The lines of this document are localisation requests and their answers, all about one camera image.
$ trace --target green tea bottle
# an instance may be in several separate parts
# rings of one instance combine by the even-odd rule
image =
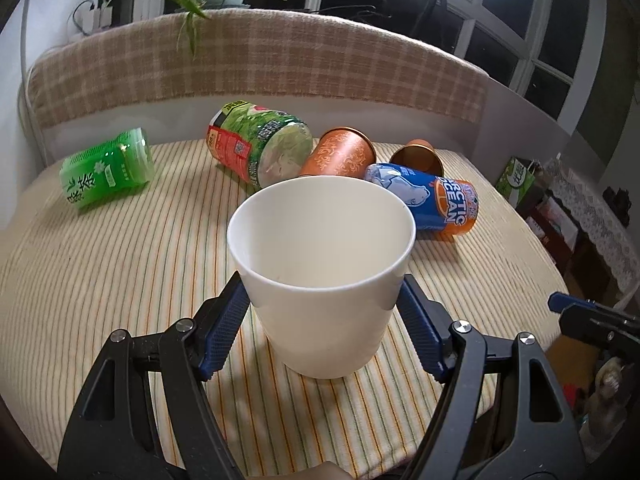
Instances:
[[[68,156],[60,182],[69,203],[83,208],[122,189],[142,186],[154,176],[154,164],[142,128]]]

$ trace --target orange cup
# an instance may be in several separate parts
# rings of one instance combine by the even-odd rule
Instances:
[[[391,156],[389,163],[435,176],[444,176],[442,161],[433,146],[422,139],[410,140]]]
[[[300,169],[303,175],[339,175],[363,178],[369,164],[376,161],[376,151],[369,139],[358,130],[340,126],[329,130]]]

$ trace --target table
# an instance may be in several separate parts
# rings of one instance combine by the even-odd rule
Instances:
[[[397,148],[377,144],[379,160]],[[440,150],[447,176],[471,181],[479,217],[462,237],[418,234],[410,261],[425,293],[484,333],[558,336],[548,295],[566,291],[524,221],[463,156]],[[137,194],[77,214],[58,167],[23,194],[0,245],[0,394],[36,450],[56,465],[82,382],[115,328],[160,332],[192,316],[234,272],[228,220],[252,189],[212,159],[204,142],[153,148],[156,176]],[[152,374],[165,455],[180,463]],[[338,380],[305,378],[274,354],[250,310],[207,397],[240,469],[249,476],[325,460],[373,478],[403,462],[430,421],[439,384],[421,371],[395,312],[380,350]],[[486,380],[481,409],[495,391]]]
[[[585,178],[560,160],[551,161],[545,171],[552,178],[549,189],[571,212],[609,266],[622,292],[614,308],[624,309],[640,286],[640,258],[629,234]]]

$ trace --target white cup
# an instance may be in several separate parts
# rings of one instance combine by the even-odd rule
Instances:
[[[407,206],[346,176],[304,176],[249,197],[227,242],[276,354],[292,370],[343,377],[376,353],[415,240]]]

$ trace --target tripod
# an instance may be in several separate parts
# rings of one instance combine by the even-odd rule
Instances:
[[[447,12],[447,0],[427,0],[427,3],[425,4],[424,8],[422,9],[422,11],[420,12],[420,14],[415,20],[414,26],[412,27],[411,32],[409,33],[409,37],[415,39],[416,34],[420,30],[420,26],[423,25],[423,23],[429,23],[429,20],[431,19],[431,16],[434,13],[438,3],[440,4],[441,16],[439,17],[439,19],[435,20],[434,23],[436,25],[437,32],[439,33],[440,44],[437,44],[434,46],[441,48],[443,43],[442,23],[444,22],[444,15]]]

